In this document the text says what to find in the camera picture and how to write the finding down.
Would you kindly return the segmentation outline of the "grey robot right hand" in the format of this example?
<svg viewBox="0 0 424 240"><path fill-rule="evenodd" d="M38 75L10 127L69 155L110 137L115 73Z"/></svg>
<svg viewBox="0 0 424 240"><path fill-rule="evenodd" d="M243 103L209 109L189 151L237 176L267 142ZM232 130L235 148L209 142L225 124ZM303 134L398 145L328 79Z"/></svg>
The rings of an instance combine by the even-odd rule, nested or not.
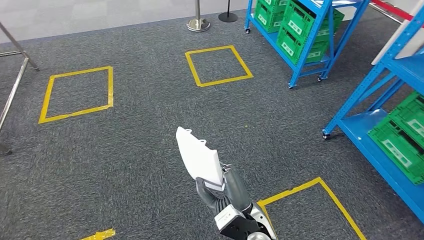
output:
<svg viewBox="0 0 424 240"><path fill-rule="evenodd" d="M232 205L238 211L246 214L252 208L252 201L245 184L230 164L222 165L221 169L223 170L224 195L215 196L206 187L205 181L201 177L195 179L197 194L215 215L219 214L228 205Z"/></svg>

